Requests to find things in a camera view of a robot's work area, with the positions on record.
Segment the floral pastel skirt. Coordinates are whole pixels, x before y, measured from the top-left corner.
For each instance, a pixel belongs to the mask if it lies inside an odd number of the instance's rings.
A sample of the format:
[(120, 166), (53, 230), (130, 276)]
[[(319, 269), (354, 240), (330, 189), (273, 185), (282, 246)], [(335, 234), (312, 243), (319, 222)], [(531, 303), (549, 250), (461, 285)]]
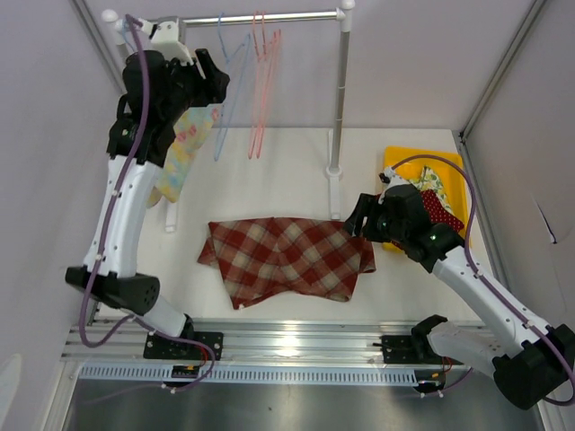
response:
[(164, 167), (152, 188), (147, 207), (154, 207), (161, 198), (178, 201), (190, 167), (198, 150), (208, 139), (214, 123), (219, 118), (220, 105), (189, 108), (174, 126), (175, 139), (168, 149)]

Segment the red plaid cloth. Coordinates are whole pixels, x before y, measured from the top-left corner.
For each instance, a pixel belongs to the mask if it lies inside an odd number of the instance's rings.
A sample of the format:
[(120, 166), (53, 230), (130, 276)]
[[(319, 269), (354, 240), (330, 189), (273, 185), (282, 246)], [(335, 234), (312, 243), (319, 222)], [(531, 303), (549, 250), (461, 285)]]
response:
[(285, 292), (346, 303), (376, 258), (343, 226), (296, 217), (210, 222), (198, 263), (219, 271), (236, 310)]

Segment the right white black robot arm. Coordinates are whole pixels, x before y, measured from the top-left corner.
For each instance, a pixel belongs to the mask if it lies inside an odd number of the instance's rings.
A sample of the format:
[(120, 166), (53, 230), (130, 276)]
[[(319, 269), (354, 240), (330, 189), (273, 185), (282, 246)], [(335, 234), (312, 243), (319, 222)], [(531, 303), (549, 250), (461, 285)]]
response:
[(409, 183), (380, 195), (360, 194), (345, 230), (370, 242), (394, 242), (409, 259), (456, 292), (491, 331), (486, 339), (441, 321), (411, 338), (411, 354), (427, 363), (448, 356), (489, 376), (520, 409), (548, 401), (574, 381), (574, 332), (530, 312), (497, 280), (482, 272), (462, 236), (429, 218)]

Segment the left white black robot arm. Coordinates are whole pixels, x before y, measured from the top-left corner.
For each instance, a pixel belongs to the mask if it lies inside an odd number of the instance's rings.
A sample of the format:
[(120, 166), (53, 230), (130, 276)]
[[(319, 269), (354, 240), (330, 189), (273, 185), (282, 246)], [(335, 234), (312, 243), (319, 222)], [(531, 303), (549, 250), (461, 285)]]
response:
[(157, 277), (137, 272), (137, 247), (177, 121), (190, 108), (224, 101), (230, 78), (198, 48), (190, 61), (156, 50), (134, 53), (122, 79), (126, 92), (109, 132), (102, 211), (82, 265), (67, 268), (65, 281), (83, 293), (84, 303), (104, 303), (163, 333), (164, 349), (183, 359), (195, 348), (193, 321), (162, 298)]

